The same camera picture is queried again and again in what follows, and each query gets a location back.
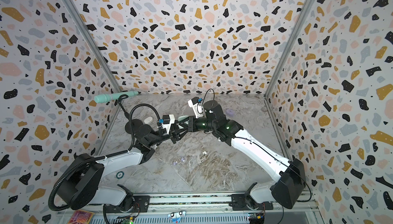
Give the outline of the mint green charging case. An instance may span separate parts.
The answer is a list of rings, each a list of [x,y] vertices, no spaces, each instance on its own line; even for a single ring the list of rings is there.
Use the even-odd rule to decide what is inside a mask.
[[[189,121],[189,116],[188,115],[181,115],[178,117],[178,122],[179,123],[188,123]]]

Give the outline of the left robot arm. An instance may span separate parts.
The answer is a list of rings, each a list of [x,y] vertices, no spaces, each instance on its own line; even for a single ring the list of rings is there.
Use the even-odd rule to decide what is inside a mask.
[[[158,125],[155,131],[150,125],[134,119],[125,126],[135,140],[132,149],[98,157],[86,153],[79,155],[55,183],[48,200],[50,209],[79,210],[87,205],[104,205],[128,212],[135,208],[134,194],[127,187],[122,184],[116,188],[101,187],[99,184],[111,173],[147,162],[155,153],[155,146],[167,140],[176,143],[190,131],[185,122]]]

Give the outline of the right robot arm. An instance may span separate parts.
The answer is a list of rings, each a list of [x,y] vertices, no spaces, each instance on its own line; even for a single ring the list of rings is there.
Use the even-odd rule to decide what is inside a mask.
[[[179,121],[181,127],[189,132],[210,132],[219,141],[239,150],[270,176],[271,181],[253,183],[244,193],[245,205],[258,209],[267,201],[276,201],[287,209],[299,202],[306,183],[305,168],[298,159],[288,158],[275,153],[254,138],[241,124],[226,118],[221,105],[210,100],[204,102],[198,97],[188,101],[194,115]]]

